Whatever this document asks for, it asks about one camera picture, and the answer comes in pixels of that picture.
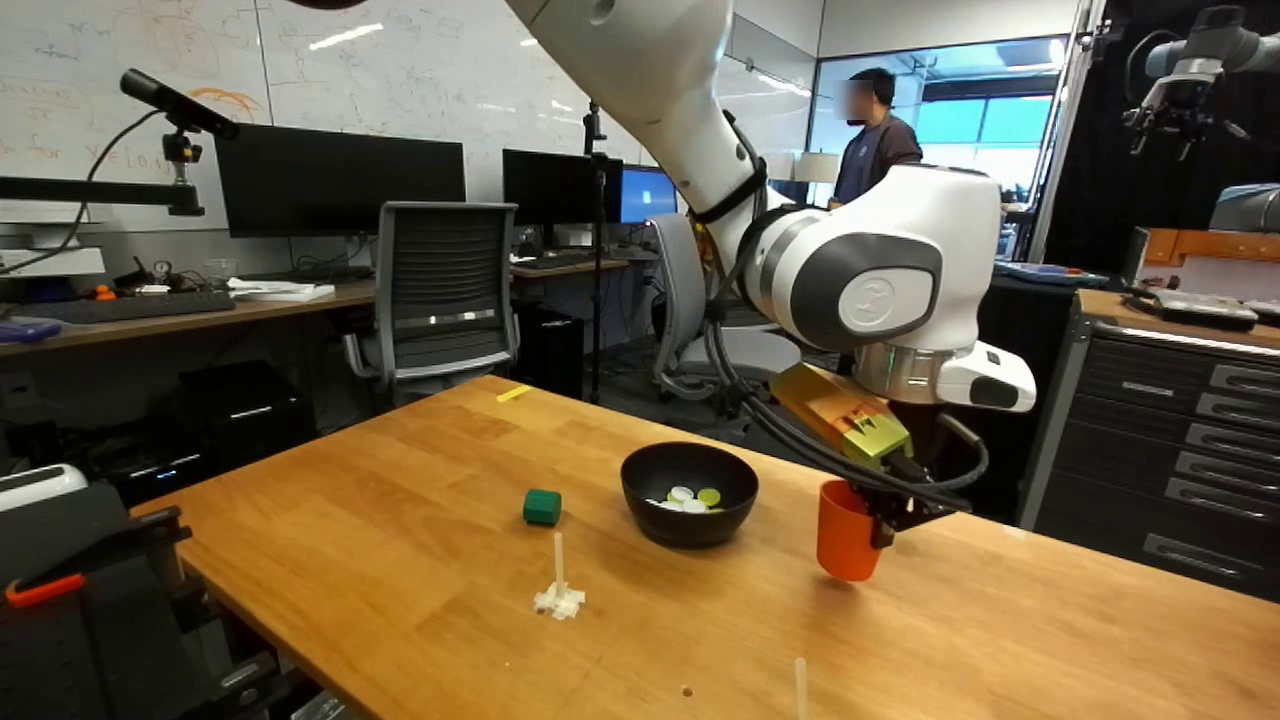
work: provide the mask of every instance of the black monitor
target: black monitor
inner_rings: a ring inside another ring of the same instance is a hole
[[[597,170],[583,157],[502,150],[502,196],[515,205],[515,223],[593,223]]]
[[[648,163],[624,163],[617,220],[643,223],[652,217],[670,217],[670,214],[678,214],[670,176]]]
[[[214,139],[232,235],[373,235],[384,200],[465,200],[465,150],[242,126]]]

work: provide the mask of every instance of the man in dark shirt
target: man in dark shirt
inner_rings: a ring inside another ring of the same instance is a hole
[[[925,160],[910,126],[902,126],[898,117],[889,111],[893,92],[897,92],[897,80],[885,68],[865,68],[865,71],[849,75],[845,117],[853,128],[865,128],[865,134],[857,134],[845,144],[845,163],[836,176],[830,207],[876,189],[885,182],[889,163],[919,163]]]

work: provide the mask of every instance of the window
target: window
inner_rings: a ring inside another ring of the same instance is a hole
[[[845,154],[845,80],[860,68],[897,75],[893,111],[909,120],[927,163],[979,170],[1013,196],[1030,193],[1062,40],[1009,40],[822,62],[809,150]]]

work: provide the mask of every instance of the small green cube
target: small green cube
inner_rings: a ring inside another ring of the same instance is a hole
[[[561,523],[561,491],[527,488],[522,491],[522,523],[554,528]]]

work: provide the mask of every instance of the wire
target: wire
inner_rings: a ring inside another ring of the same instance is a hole
[[[85,214],[87,214],[87,183],[96,182],[96,173],[98,173],[98,163],[112,157],[112,150],[117,150],[128,134],[134,134],[138,126],[147,126],[153,117],[160,117],[160,109],[153,109],[153,111],[143,111],[138,120],[123,126],[123,128],[96,154],[96,160],[87,163],[85,200],[79,200],[79,207],[75,207],[75,220],[70,220],[67,235],[64,235],[55,249],[38,253],[38,255],[28,255],[28,261],[19,261],[19,264],[0,269],[0,276],[10,276],[10,272],[32,269],[32,264],[43,264],[47,255],[70,253],[70,240],[75,240],[75,231],[79,231],[79,223],[85,223]]]
[[[705,342],[707,342],[707,358],[713,358],[713,364],[715,364],[715,372],[725,379],[725,391],[735,396],[767,437],[789,443],[811,470],[845,477],[845,482],[853,482],[860,488],[898,491],[898,498],[914,498],[914,502],[927,502],[927,506],[939,506],[939,510],[968,510],[958,498],[949,498],[949,491],[968,488],[986,473],[986,443],[975,440],[975,437],[968,443],[979,454],[979,461],[968,473],[949,477],[949,482],[919,483],[925,477],[919,482],[902,482],[902,477],[879,477],[879,473],[857,470],[857,463],[830,457],[821,440],[811,440],[789,418],[781,418],[767,399],[761,399],[761,391],[742,391],[742,379],[735,375],[735,368],[725,358],[720,323],[707,323]]]

